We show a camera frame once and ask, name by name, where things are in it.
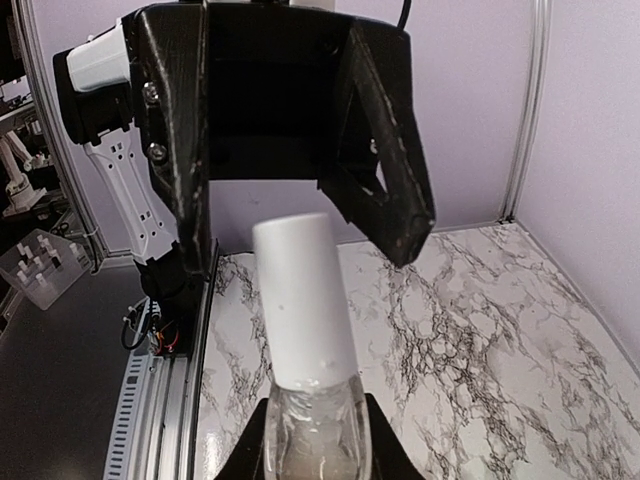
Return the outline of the clear nail polish bottle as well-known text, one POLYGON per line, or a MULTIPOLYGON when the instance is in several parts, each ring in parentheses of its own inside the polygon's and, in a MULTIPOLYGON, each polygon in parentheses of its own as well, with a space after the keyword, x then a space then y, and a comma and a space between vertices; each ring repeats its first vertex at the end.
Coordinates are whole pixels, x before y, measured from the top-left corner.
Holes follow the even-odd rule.
POLYGON ((271 386, 263 437, 266 479, 368 480, 372 468, 371 427, 359 376, 309 391, 271 386))

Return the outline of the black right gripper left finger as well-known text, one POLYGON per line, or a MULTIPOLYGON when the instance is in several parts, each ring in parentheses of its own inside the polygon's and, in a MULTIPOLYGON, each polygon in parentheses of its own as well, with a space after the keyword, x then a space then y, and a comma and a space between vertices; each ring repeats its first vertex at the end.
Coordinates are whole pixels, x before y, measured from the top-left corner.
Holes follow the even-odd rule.
POLYGON ((216 480, 264 480, 264 430, 268 400, 259 401, 216 480))

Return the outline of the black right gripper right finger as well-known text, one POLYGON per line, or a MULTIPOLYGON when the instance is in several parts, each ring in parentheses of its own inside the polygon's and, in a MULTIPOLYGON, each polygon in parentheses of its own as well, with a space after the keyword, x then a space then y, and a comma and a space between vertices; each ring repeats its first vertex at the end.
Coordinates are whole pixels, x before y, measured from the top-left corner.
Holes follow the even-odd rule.
POLYGON ((367 409, 372 445, 371 479, 424 480, 371 393, 367 394, 367 409))

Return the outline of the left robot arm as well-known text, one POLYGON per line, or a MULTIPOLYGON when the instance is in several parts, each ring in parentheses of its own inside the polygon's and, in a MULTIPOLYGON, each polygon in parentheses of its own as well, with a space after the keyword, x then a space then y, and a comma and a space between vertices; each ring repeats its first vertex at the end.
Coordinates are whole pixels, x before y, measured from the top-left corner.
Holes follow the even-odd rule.
POLYGON ((53 66, 151 301, 125 324, 157 356, 197 348, 213 180, 313 180, 400 267, 435 225, 403 23, 331 1, 155 3, 53 66))

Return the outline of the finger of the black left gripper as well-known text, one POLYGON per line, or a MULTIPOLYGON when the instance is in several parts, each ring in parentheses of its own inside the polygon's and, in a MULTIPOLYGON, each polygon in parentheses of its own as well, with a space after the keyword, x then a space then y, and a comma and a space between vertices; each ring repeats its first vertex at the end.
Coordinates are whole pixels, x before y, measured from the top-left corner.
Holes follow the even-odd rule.
POLYGON ((145 106, 143 135, 166 150, 155 157, 152 185, 176 220, 186 271, 205 272, 210 260, 204 1, 153 4, 137 15, 140 79, 158 99, 145 106))
POLYGON ((408 34, 380 22, 351 23, 330 92, 318 187, 389 261, 408 265, 436 220, 408 34))

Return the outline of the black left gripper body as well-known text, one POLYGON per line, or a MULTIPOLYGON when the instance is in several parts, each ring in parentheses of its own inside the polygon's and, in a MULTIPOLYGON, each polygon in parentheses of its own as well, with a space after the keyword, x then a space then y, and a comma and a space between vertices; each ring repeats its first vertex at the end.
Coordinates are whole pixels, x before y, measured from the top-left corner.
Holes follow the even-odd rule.
MULTIPOLYGON (((331 87, 353 22, 379 22, 275 2, 209 3, 204 75, 211 180, 318 181, 328 157, 331 87)), ((158 99, 140 79, 137 15, 123 20, 134 118, 153 175, 166 150, 143 135, 158 99)))

